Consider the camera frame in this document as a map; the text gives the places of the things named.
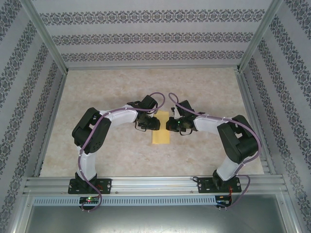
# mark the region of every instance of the patterned wallpaper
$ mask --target patterned wallpaper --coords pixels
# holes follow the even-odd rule
[[[271,0],[34,0],[67,66],[237,65]]]
[[[286,0],[244,71],[274,166],[311,232],[311,6]]]
[[[0,233],[8,230],[22,179],[33,176],[62,81],[18,0],[0,2]]]

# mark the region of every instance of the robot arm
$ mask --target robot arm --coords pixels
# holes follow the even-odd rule
[[[78,153],[80,153],[82,146],[92,131],[91,125],[94,126],[101,116],[109,113],[99,123],[81,155],[81,169],[88,181],[96,177],[96,151],[98,151],[103,145],[108,130],[118,125],[131,122],[135,122],[135,127],[138,123],[138,126],[144,131],[147,129],[159,130],[160,122],[156,117],[153,117],[153,113],[134,110],[134,108],[153,109],[155,106],[157,106],[157,102],[152,97],[146,96],[143,101],[130,102],[124,105],[122,108],[127,108],[126,110],[113,112],[111,110],[98,111],[95,108],[89,108],[86,111],[77,126],[72,131],[72,137],[74,138],[74,143],[77,146]],[[76,173],[76,178],[78,177],[83,179],[79,169],[77,169]]]
[[[193,111],[187,100],[179,104]],[[167,130],[182,134],[181,132],[190,129],[190,133],[193,131],[206,131],[220,136],[227,157],[213,173],[213,183],[218,189],[236,175],[236,170],[244,160],[254,156],[258,150],[258,144],[253,135],[241,126],[224,120],[213,120],[204,116],[197,116],[178,106],[175,106],[172,110],[174,117],[170,117],[167,122]],[[251,128],[245,117],[241,115],[232,119]]]

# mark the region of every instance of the wire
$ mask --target wire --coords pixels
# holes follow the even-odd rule
[[[229,122],[231,122],[231,123],[237,124],[237,125],[239,125],[239,126],[245,128],[246,130],[248,130],[248,131],[253,135],[253,137],[255,138],[255,140],[257,141],[257,144],[258,144],[258,151],[257,151],[257,153],[256,153],[254,156],[252,156],[250,159],[243,161],[243,162],[238,166],[238,168],[236,169],[236,171],[234,172],[234,175],[236,175],[236,176],[238,176],[238,177],[247,177],[247,178],[248,178],[248,183],[247,183],[247,185],[246,185],[246,188],[245,188],[244,191],[241,193],[241,195],[238,197],[238,199],[237,199],[233,204],[230,205],[230,207],[236,205],[236,204],[241,200],[241,198],[243,197],[243,195],[245,194],[245,192],[247,191],[247,189],[248,189],[248,187],[249,187],[249,185],[250,185],[250,183],[251,183],[251,178],[250,178],[248,175],[237,175],[237,173],[240,171],[240,169],[241,169],[245,164],[247,164],[247,163],[249,163],[249,162],[255,160],[256,158],[258,158],[258,157],[260,156],[260,154],[261,154],[261,141],[260,141],[260,139],[258,138],[258,136],[256,135],[256,133],[255,133],[252,129],[250,129],[249,127],[247,127],[246,125],[244,125],[244,124],[242,124],[242,123],[240,123],[240,122],[238,122],[238,121],[235,121],[235,120],[232,120],[232,119],[228,119],[228,118],[225,118],[225,117],[221,118],[221,117],[217,117],[217,116],[209,116],[209,115],[205,115],[205,114],[196,113],[196,112],[194,112],[194,111],[192,111],[192,110],[190,110],[190,109],[188,109],[188,108],[185,108],[185,107],[181,106],[181,105],[178,103],[178,96],[177,96],[176,94],[172,93],[172,92],[169,93],[169,98],[170,98],[171,101],[172,101],[175,105],[177,105],[178,107],[180,107],[180,108],[182,108],[182,109],[184,109],[184,110],[186,110],[186,111],[188,111],[188,112],[190,112],[190,113],[192,113],[192,114],[195,114],[195,115],[197,115],[197,116],[205,117],[205,118],[209,118],[209,119],[213,119],[213,120],[229,121]]]
[[[85,143],[83,144],[83,146],[82,146],[82,148],[81,148],[81,150],[80,150],[79,159],[78,159],[78,167],[79,167],[79,171],[80,171],[80,173],[81,173],[81,176],[82,176],[83,179],[86,181],[86,183],[87,183],[89,186],[91,186],[91,187],[98,193],[98,197],[100,198],[100,201],[98,202],[98,205],[96,205],[96,206],[95,206],[93,209],[91,209],[91,210],[85,210],[85,209],[83,208],[83,206],[84,206],[84,204],[85,204],[86,202],[82,203],[82,205],[81,205],[82,211],[92,212],[92,211],[96,210],[96,209],[102,204],[102,201],[103,201],[103,197],[102,197],[102,194],[101,194],[100,190],[98,190],[98,188],[96,188],[94,185],[92,185],[91,182],[89,182],[89,181],[87,180],[87,178],[85,177],[85,175],[84,175],[84,173],[83,173],[83,171],[82,171],[82,167],[81,167],[81,157],[82,157],[83,151],[84,151],[84,149],[86,148],[86,146],[88,145],[88,143],[90,142],[90,140],[91,140],[91,138],[92,138],[92,136],[93,136],[93,134],[94,134],[96,128],[98,127],[98,125],[100,124],[101,120],[102,120],[105,116],[107,116],[108,114],[117,112],[117,111],[122,111],[122,110],[135,110],[135,111],[150,112],[150,111],[153,111],[153,110],[156,111],[156,110],[160,109],[160,108],[164,105],[164,103],[165,103],[165,96],[164,96],[162,93],[160,93],[160,92],[154,92],[154,93],[150,94],[149,96],[152,96],[152,95],[155,95],[155,94],[159,94],[159,95],[161,95],[161,96],[163,97],[163,102],[160,104],[160,106],[158,106],[158,107],[156,107],[156,108],[154,108],[154,109],[117,108],[117,109],[111,110],[110,112],[107,112],[107,113],[105,113],[104,115],[102,115],[102,116],[98,119],[98,121],[96,122],[96,124],[94,125],[94,127],[93,127],[91,133],[89,134],[87,140],[85,141]]]

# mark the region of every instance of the marble floor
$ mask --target marble floor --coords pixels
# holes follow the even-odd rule
[[[41,177],[72,177],[78,153],[71,132],[85,111],[109,110],[142,100],[155,91],[178,95],[192,108],[213,116],[246,116],[232,68],[122,69],[69,71],[58,108]],[[154,96],[161,102],[161,96]],[[163,111],[173,103],[167,98]],[[170,132],[170,144],[152,144],[152,132],[140,132],[133,123],[109,131],[98,151],[98,176],[211,175],[225,158],[219,136]],[[259,159],[240,174],[263,174]]]

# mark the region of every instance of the yellow sponge block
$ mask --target yellow sponge block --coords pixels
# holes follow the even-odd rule
[[[154,116],[160,120],[160,129],[152,131],[152,144],[169,144],[170,132],[166,130],[169,112],[159,110]]]

